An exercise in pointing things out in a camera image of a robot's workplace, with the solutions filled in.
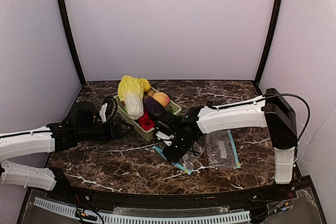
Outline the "clear zip bag blue zipper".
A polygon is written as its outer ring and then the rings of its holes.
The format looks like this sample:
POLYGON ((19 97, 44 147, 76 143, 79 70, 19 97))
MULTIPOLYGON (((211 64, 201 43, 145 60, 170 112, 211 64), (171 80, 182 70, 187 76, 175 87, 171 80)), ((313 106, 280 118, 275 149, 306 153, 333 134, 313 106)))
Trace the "clear zip bag blue zipper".
POLYGON ((152 147, 157 153, 159 153, 166 161, 168 161, 173 166, 177 167, 184 173, 191 175, 194 171, 194 163, 201 157, 205 149, 201 145, 194 143, 192 148, 187 151, 187 153, 177 162, 173 163, 169 161, 163 154, 162 145, 152 147))

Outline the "purple eggplant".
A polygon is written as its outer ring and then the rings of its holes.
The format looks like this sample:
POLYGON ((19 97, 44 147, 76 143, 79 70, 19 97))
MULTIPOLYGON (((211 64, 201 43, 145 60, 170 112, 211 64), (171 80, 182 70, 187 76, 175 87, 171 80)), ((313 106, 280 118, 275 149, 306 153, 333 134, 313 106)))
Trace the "purple eggplant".
POLYGON ((152 97, 147 97, 143 104, 147 114, 153 120, 165 111, 165 107, 152 97))

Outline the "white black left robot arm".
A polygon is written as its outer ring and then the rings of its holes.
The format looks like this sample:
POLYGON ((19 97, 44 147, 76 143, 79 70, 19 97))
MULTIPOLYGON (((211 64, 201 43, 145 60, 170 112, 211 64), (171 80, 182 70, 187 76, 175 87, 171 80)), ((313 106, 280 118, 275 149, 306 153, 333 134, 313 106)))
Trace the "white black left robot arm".
POLYGON ((103 143, 125 137, 133 125, 116 118, 118 104, 112 97, 100 110, 88 101, 75 103, 58 123, 30 131, 1 134, 1 184, 53 191, 68 180, 59 168, 37 168, 12 162, 12 158, 37 153, 62 152, 80 142, 103 143))

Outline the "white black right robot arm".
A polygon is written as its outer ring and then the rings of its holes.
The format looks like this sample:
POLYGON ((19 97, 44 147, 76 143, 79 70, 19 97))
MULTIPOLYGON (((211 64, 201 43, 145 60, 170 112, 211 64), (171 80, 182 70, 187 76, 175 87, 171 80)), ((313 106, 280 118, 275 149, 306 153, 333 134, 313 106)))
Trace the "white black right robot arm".
POLYGON ((184 116, 162 112, 155 123, 156 137, 166 146, 158 152, 170 163, 177 164, 205 134, 266 127, 275 150, 275 182, 288 184, 292 180, 298 134, 296 113, 284 97, 270 88, 264 95, 243 102, 217 106, 208 102, 204 106, 195 106, 184 116))

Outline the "red bell pepper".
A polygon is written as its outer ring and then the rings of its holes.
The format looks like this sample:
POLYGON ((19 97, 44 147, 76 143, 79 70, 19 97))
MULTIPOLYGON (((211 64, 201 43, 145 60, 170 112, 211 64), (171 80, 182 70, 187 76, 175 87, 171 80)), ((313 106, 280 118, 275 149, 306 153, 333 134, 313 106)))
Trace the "red bell pepper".
POLYGON ((147 111, 137 120, 138 125, 145 131, 149 131, 155 127, 155 122, 150 118, 147 111))

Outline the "yellow napa cabbage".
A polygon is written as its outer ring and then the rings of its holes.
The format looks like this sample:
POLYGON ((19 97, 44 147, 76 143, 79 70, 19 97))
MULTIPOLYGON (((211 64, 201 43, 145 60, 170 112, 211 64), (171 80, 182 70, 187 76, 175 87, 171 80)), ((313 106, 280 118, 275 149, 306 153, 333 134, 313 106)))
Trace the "yellow napa cabbage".
POLYGON ((118 85, 118 97, 125 103, 128 116, 137 120, 144 114, 144 84, 139 78, 123 76, 118 85))

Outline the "yellow lemon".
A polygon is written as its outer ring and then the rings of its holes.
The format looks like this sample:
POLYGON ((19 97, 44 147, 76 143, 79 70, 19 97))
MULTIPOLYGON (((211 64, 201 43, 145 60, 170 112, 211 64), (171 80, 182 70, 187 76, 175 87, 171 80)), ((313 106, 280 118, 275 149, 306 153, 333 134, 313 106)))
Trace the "yellow lemon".
POLYGON ((149 83, 149 81, 146 78, 141 78, 140 79, 141 84, 144 87, 144 92, 148 92, 151 90, 151 85, 149 83))

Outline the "orange pink peach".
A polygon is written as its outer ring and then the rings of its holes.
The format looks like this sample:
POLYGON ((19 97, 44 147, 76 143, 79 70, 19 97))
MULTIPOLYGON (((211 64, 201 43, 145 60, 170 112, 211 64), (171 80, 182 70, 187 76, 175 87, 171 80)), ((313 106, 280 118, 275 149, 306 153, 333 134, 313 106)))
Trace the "orange pink peach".
POLYGON ((166 107, 170 102, 169 96, 164 92, 156 92, 154 93, 154 95, 152 95, 152 98, 155 99, 163 107, 166 107))

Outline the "black front rail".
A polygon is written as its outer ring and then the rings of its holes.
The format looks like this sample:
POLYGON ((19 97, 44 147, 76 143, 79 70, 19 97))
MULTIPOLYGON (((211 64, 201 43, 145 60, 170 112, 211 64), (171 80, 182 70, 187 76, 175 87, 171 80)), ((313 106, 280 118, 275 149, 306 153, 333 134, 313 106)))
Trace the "black front rail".
POLYGON ((231 209, 254 209, 264 207, 268 203, 290 200, 296 197, 292 184, 256 187, 223 193, 192 195, 146 195, 113 193, 74 186, 62 186, 48 191, 47 197, 70 203, 79 203, 97 209, 154 208, 154 209, 187 209, 229 206, 231 209))

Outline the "black frame post left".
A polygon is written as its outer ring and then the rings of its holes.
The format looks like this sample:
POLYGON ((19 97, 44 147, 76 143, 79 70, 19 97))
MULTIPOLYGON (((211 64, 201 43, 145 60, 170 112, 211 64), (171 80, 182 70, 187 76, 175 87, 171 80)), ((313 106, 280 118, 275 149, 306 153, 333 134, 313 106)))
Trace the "black frame post left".
POLYGON ((61 16, 61 21, 62 21, 63 29, 64 29, 64 32, 65 32, 68 48, 69 48, 69 51, 70 51, 72 63, 75 67, 75 71, 76 71, 77 77, 79 79, 79 82, 80 82, 81 86, 83 87, 87 82, 86 82, 86 79, 85 79, 85 75, 84 75, 80 60, 79 60, 79 56, 78 56, 78 53, 77 53, 74 37, 72 35, 72 30, 71 30, 71 27, 70 27, 70 21, 69 21, 67 7, 66 7, 66 1, 65 0, 57 0, 57 3, 58 3, 58 8, 59 8, 60 16, 61 16))

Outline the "black frame post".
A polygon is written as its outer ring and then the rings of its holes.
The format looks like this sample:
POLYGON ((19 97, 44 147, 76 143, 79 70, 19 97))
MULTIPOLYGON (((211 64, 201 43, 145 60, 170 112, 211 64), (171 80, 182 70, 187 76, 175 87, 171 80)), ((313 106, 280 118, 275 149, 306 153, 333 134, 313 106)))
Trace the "black frame post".
POLYGON ((266 67, 267 59, 269 56, 269 52, 271 49, 272 41, 274 38, 276 26, 277 26, 278 16, 279 16, 280 7, 281 7, 281 1, 282 0, 274 0, 264 48, 261 54, 261 58, 260 58, 260 62, 258 65, 256 75, 253 81, 253 84, 255 87, 259 87, 262 75, 266 67))
POLYGON ((79 82, 80 82, 81 86, 83 87, 87 82, 86 82, 86 79, 85 79, 85 75, 84 75, 80 60, 79 60, 79 56, 78 56, 78 53, 77 53, 74 37, 72 35, 72 30, 71 30, 71 27, 70 27, 70 21, 69 21, 67 7, 66 7, 66 1, 65 0, 57 0, 57 3, 58 3, 58 8, 59 8, 60 16, 61 16, 61 21, 62 21, 63 29, 64 29, 64 32, 65 32, 68 48, 69 48, 69 51, 70 51, 72 63, 75 67, 75 71, 76 71, 77 77, 79 79, 79 82))

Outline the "black frame post right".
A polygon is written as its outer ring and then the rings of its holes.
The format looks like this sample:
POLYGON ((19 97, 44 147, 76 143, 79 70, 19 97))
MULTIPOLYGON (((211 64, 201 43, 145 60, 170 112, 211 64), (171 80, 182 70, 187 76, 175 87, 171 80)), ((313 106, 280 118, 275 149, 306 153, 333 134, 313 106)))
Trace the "black frame post right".
POLYGON ((255 87, 259 87, 262 75, 266 67, 267 59, 269 56, 269 52, 271 49, 272 41, 274 38, 276 26, 277 26, 278 16, 279 16, 280 7, 281 7, 281 1, 282 0, 274 0, 264 48, 261 54, 261 58, 260 58, 260 62, 258 65, 256 75, 253 81, 253 84, 255 87))

